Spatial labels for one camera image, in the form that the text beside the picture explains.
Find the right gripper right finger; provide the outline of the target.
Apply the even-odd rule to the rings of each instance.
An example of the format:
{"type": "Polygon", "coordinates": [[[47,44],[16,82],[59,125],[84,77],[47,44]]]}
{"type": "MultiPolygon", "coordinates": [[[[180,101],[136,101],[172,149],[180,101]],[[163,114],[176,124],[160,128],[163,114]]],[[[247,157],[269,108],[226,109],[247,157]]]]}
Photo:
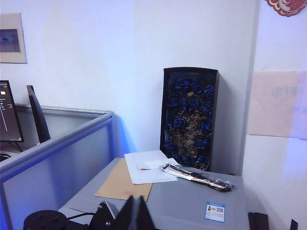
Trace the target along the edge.
{"type": "Polygon", "coordinates": [[[139,197],[139,229],[155,230],[155,226],[143,196],[139,197]]]}

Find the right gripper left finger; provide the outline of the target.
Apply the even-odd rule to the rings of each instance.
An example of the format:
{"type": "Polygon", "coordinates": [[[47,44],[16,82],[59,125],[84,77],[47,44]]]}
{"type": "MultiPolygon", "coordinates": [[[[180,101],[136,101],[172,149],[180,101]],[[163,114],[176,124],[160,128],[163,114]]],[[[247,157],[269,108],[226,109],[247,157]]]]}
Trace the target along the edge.
{"type": "Polygon", "coordinates": [[[130,196],[115,219],[116,230],[135,230],[140,199],[130,196]]]}

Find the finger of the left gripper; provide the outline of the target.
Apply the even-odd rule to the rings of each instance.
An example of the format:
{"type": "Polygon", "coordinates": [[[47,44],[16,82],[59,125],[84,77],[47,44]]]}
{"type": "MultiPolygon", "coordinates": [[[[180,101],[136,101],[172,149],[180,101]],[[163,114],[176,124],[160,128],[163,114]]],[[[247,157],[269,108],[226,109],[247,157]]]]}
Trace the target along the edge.
{"type": "Polygon", "coordinates": [[[101,202],[89,224],[89,230],[109,230],[117,214],[118,210],[114,204],[107,201],[101,202]]]}

